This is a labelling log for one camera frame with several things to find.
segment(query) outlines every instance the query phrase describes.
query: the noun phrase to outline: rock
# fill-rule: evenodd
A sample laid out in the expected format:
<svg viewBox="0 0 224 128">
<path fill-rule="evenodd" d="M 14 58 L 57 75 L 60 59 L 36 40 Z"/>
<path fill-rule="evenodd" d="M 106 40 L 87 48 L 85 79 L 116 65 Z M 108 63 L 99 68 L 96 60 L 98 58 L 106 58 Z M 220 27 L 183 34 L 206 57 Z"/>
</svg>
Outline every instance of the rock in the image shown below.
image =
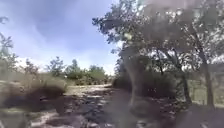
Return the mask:
<svg viewBox="0 0 224 128">
<path fill-rule="evenodd" d="M 51 126 L 72 126 L 74 128 L 83 128 L 87 124 L 87 120 L 82 115 L 54 117 L 46 122 Z"/>
</svg>

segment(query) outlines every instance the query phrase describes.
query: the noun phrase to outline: tree trunk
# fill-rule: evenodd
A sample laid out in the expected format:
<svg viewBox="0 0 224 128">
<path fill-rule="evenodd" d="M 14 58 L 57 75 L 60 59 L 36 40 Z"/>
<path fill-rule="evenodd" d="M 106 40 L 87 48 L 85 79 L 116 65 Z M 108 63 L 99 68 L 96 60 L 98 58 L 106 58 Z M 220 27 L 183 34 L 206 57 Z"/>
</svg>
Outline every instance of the tree trunk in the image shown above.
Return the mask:
<svg viewBox="0 0 224 128">
<path fill-rule="evenodd" d="M 170 59 L 170 61 L 174 64 L 174 66 L 179 71 L 181 75 L 182 83 L 183 83 L 184 96 L 185 96 L 186 102 L 191 104 L 192 100 L 189 93 L 187 79 L 186 79 L 185 73 L 182 70 L 182 65 L 180 64 L 179 59 L 177 58 L 177 53 L 175 52 L 176 60 L 174 60 L 172 56 L 170 56 L 170 54 L 166 50 L 163 50 L 162 52 L 167 56 L 168 59 Z"/>
<path fill-rule="evenodd" d="M 207 87 L 207 105 L 210 107 L 214 107 L 214 96 L 211 82 L 211 75 L 209 73 L 208 64 L 204 55 L 204 52 L 200 51 L 199 56 L 202 59 L 202 66 L 205 75 L 206 87 Z"/>
<path fill-rule="evenodd" d="M 199 50 L 199 57 L 202 60 L 202 68 L 203 68 L 205 81 L 206 81 L 206 88 L 207 88 L 207 105 L 210 107 L 214 107 L 214 96 L 213 96 L 213 90 L 212 90 L 211 76 L 209 73 L 208 63 L 205 57 L 204 49 L 192 25 L 190 26 L 190 29 L 192 30 L 192 35 L 195 38 L 196 47 Z"/>
<path fill-rule="evenodd" d="M 162 62 L 161 62 L 161 58 L 160 58 L 158 49 L 156 49 L 156 54 L 157 54 L 157 57 L 159 59 L 159 70 L 160 70 L 161 75 L 163 75 L 164 74 L 164 72 L 163 72 L 163 65 L 162 65 Z"/>
<path fill-rule="evenodd" d="M 190 92 L 189 92 L 186 76 L 185 76 L 184 72 L 182 71 L 182 69 L 180 70 L 180 72 L 181 72 L 181 77 L 182 77 L 182 82 L 183 82 L 183 87 L 184 87 L 184 96 L 185 96 L 186 102 L 191 104 L 192 100 L 190 97 Z"/>
</svg>

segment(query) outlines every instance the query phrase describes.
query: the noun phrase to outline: rocky ground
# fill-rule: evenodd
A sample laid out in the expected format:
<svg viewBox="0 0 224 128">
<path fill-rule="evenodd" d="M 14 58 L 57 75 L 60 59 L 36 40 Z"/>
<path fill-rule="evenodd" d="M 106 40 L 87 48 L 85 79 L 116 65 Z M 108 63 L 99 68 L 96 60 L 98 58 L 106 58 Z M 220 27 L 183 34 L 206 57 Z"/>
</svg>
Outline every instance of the rocky ground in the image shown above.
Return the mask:
<svg viewBox="0 0 224 128">
<path fill-rule="evenodd" d="M 144 98 L 130 110 L 129 100 L 109 85 L 71 86 L 56 99 L 2 108 L 0 128 L 223 128 L 222 109 Z"/>
</svg>

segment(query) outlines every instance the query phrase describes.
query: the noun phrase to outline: sky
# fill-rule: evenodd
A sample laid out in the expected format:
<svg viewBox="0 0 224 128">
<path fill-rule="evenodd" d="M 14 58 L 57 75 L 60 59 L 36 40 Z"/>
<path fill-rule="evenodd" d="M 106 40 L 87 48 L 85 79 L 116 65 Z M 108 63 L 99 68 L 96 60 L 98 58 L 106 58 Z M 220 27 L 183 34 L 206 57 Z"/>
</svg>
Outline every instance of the sky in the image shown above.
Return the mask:
<svg viewBox="0 0 224 128">
<path fill-rule="evenodd" d="M 45 67 L 59 56 L 65 64 L 76 59 L 81 68 L 95 64 L 114 73 L 117 56 L 92 18 L 101 17 L 116 0 L 0 0 L 0 16 L 9 21 L 0 32 L 11 36 L 23 64 L 26 58 Z"/>
</svg>

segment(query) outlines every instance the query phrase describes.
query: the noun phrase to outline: bush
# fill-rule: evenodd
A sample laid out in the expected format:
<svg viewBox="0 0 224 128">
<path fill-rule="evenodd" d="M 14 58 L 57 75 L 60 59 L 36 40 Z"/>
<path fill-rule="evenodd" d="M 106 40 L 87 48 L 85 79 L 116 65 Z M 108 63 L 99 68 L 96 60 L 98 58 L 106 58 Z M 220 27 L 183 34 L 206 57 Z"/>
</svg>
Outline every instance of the bush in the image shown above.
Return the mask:
<svg viewBox="0 0 224 128">
<path fill-rule="evenodd" d="M 130 81 L 130 79 L 127 75 L 117 76 L 113 80 L 112 86 L 114 88 L 120 88 L 120 89 L 124 89 L 124 90 L 127 90 L 127 91 L 131 91 L 131 81 Z"/>
<path fill-rule="evenodd" d="M 39 76 L 39 79 L 30 78 L 27 76 L 23 81 L 27 82 L 26 85 L 12 83 L 10 86 L 5 86 L 3 106 L 24 106 L 31 110 L 45 109 L 43 105 L 45 101 L 57 99 L 66 92 L 66 84 L 62 79 L 45 75 Z"/>
<path fill-rule="evenodd" d="M 170 98 L 175 99 L 177 94 L 175 93 L 175 87 L 171 84 L 170 78 L 166 75 L 160 74 L 144 74 L 142 79 L 142 96 L 148 96 L 153 98 Z M 132 90 L 130 78 L 126 75 L 121 75 L 115 78 L 112 83 L 114 88 L 121 88 L 127 91 Z"/>
</svg>

